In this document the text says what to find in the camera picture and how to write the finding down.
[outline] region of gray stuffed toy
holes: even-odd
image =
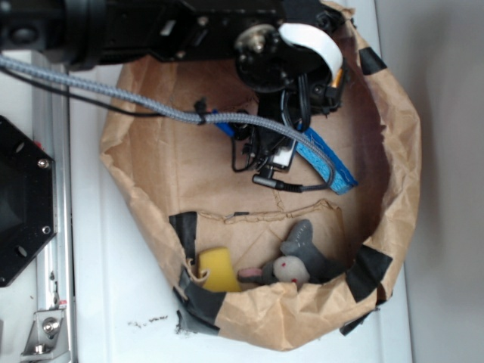
[[[281,245],[283,256],[262,268],[239,270],[238,280],[256,284],[293,282],[300,288],[306,282],[323,284],[341,275],[345,271],[343,265],[319,252],[312,243],[312,235],[312,224],[308,219],[297,222]]]

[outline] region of brown paper bag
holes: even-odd
[[[108,115],[101,159],[122,191],[145,240],[180,299],[183,327],[270,349],[294,349],[389,299],[417,216],[420,126],[407,95],[349,21],[335,35],[350,67],[343,107],[315,129],[359,186],[289,194],[231,171],[231,145],[215,126],[171,119]],[[123,68],[119,87],[182,110],[206,97],[210,108],[257,109],[234,62],[161,64],[146,57]],[[133,104],[117,106],[136,110]],[[289,183],[318,184],[295,158]],[[292,225],[309,219],[315,244],[348,269],[326,284],[277,283],[241,293],[199,286],[191,261],[211,247],[231,251],[234,271],[261,266],[280,254]]]

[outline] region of black knob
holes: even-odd
[[[28,45],[34,43],[39,37],[37,30],[29,27],[18,28],[10,33],[10,40],[15,45]]]

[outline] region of yellow sponge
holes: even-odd
[[[226,247],[212,248],[198,255],[198,275],[209,270],[203,288],[213,292],[240,292],[240,286],[234,274],[230,253]]]

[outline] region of blue sponge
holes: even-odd
[[[313,129],[307,129],[304,134],[309,140],[319,149],[323,151],[334,164],[334,180],[331,184],[331,189],[336,194],[345,194],[351,188],[358,185],[358,182],[353,178],[349,170],[344,166],[343,162],[337,155],[326,145],[323,138]],[[330,167],[320,157],[316,156],[313,151],[308,149],[303,144],[296,146],[296,151],[301,155],[324,179],[328,180],[330,176]]]

